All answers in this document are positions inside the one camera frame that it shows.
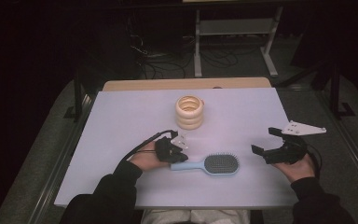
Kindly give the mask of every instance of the hand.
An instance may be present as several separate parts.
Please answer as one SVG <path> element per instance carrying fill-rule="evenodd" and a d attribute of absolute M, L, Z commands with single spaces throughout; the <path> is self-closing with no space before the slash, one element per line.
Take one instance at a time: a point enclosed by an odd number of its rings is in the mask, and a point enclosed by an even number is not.
<path fill-rule="evenodd" d="M 296 163 L 275 163 L 272 166 L 280 170 L 290 183 L 305 177 L 315 177 L 315 166 L 309 154 L 306 154 L 301 161 Z"/>
<path fill-rule="evenodd" d="M 158 160 L 155 152 L 155 144 L 156 142 L 151 142 L 139 149 L 138 152 L 130 158 L 130 162 L 138 166 L 143 171 L 168 166 L 167 162 Z"/>

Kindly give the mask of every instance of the beige pants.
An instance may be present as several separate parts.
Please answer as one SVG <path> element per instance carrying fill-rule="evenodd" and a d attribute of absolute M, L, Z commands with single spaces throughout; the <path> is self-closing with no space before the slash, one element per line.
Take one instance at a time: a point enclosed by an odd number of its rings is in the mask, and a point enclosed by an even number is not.
<path fill-rule="evenodd" d="M 247 210 L 144 210 L 142 224 L 250 224 Z"/>

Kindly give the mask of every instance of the person's right arm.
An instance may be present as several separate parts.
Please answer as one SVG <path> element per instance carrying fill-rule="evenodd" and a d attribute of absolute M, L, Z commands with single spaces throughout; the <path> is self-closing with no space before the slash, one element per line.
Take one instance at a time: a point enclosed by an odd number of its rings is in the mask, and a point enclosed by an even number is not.
<path fill-rule="evenodd" d="M 314 166 L 307 154 L 294 164 L 273 164 L 291 182 L 298 203 L 293 207 L 294 223 L 355 223 L 351 215 L 339 203 L 339 197 L 325 193 L 315 177 Z"/>

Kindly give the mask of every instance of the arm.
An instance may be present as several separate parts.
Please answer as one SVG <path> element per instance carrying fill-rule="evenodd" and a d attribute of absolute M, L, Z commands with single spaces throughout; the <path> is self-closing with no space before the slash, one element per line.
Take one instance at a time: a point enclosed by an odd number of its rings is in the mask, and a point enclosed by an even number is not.
<path fill-rule="evenodd" d="M 154 142 L 141 150 L 150 149 L 154 149 Z M 92 194 L 75 196 L 60 223 L 128 223 L 136 201 L 136 180 L 143 171 L 167 164 L 153 152 L 136 153 L 130 161 L 122 161 L 111 175 L 104 176 Z"/>
<path fill-rule="evenodd" d="M 324 192 L 308 154 L 294 164 L 277 163 L 273 166 L 286 175 L 298 198 L 293 208 L 294 223 L 355 223 L 339 204 L 338 196 Z"/>

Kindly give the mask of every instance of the hairbrush handle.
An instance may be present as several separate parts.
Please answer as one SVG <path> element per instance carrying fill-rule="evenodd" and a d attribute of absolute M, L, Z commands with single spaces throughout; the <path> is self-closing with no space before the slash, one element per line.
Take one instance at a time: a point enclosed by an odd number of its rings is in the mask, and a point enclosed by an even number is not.
<path fill-rule="evenodd" d="M 171 170 L 173 171 L 192 170 L 192 169 L 205 169 L 204 161 L 199 161 L 199 162 L 185 161 L 185 162 L 177 162 L 171 164 Z"/>

